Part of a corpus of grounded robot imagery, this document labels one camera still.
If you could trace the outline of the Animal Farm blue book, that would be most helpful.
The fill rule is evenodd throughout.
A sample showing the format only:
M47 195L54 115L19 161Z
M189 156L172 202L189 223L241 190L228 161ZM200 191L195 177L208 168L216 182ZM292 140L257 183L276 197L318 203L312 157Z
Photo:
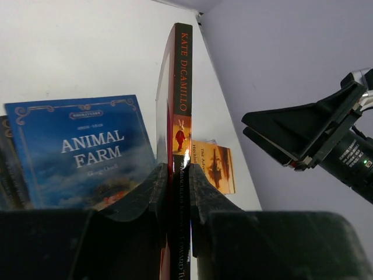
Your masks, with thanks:
M103 209L156 160L134 95L6 103L35 209Z

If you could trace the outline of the dark red orange book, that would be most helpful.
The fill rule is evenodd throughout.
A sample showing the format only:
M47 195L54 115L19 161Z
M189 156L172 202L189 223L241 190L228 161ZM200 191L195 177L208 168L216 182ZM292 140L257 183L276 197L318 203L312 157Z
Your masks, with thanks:
M161 279L190 279L189 164L192 130L193 27L173 25L167 39L156 95L157 162L167 164L166 247Z

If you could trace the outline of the orange Huckleberry Finn book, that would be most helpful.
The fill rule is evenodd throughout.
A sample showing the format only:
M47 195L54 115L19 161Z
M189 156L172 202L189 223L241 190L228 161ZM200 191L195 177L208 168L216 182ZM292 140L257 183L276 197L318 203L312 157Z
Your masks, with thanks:
M235 194L234 168L230 148L215 142L192 140L192 163L198 164L206 178L222 194Z

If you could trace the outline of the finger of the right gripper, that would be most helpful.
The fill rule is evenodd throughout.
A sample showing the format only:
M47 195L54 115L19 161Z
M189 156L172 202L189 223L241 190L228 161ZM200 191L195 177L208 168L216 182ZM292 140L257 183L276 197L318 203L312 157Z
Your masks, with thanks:
M361 117L360 98L366 91L350 82L316 103L246 113L243 133L282 166L315 167Z

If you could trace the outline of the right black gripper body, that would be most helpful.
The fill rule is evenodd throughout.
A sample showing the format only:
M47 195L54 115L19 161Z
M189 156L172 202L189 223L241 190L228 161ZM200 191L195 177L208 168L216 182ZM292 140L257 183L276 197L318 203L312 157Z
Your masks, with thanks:
M337 93L316 103L328 114L319 165L372 201L372 138L356 127L363 113L372 110L372 68L350 72L340 87Z

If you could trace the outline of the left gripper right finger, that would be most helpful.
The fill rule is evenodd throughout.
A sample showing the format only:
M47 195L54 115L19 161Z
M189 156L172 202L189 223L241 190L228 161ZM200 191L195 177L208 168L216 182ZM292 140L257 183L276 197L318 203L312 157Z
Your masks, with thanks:
M371 279L352 225L323 211L244 211L189 167L199 279Z

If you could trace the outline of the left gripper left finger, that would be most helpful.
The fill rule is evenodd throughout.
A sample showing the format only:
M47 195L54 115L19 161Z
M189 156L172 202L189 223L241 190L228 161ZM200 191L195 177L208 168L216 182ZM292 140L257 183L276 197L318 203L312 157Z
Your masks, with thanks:
M168 167L106 209L1 212L2 279L159 279Z

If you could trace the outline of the Tale of Two Cities book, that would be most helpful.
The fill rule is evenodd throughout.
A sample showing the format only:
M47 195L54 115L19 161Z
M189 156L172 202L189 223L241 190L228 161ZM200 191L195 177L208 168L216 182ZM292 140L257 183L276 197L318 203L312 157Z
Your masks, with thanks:
M1 184L11 209L33 209L7 116L1 116Z

